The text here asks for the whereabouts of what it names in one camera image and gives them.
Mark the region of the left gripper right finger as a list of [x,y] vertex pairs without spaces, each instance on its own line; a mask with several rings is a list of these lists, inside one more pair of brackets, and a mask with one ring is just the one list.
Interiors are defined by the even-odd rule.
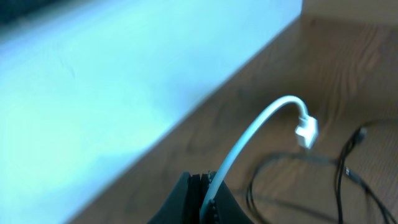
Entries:
[[243,212],[224,181],[222,181],[214,199],[208,203],[201,223],[253,224],[252,220]]

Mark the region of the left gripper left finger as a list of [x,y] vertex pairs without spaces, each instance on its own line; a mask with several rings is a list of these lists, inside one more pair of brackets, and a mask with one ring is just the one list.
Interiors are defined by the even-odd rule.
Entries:
[[191,175],[184,172],[172,189],[159,211],[148,224],[182,224],[185,216],[185,201],[188,195]]

